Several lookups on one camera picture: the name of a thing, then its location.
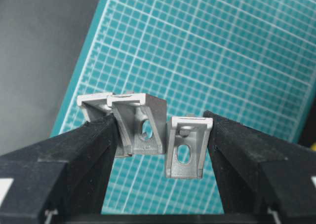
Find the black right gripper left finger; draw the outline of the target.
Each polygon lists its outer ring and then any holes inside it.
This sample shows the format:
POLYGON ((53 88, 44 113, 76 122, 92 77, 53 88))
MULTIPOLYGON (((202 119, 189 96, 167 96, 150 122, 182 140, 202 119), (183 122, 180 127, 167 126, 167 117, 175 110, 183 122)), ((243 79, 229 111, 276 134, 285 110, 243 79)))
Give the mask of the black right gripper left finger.
POLYGON ((0 176, 12 183, 0 206, 1 223, 42 224, 51 211, 100 214, 120 144, 116 119, 106 115, 2 155, 0 176))

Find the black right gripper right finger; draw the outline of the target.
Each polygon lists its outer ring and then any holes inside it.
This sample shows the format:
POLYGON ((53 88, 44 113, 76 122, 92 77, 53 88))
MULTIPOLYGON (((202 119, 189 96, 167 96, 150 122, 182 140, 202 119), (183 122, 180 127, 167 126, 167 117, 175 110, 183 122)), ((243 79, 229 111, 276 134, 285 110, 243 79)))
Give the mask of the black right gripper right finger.
POLYGON ((269 212, 282 224, 316 221, 316 153, 205 111, 208 152, 226 215, 269 212))

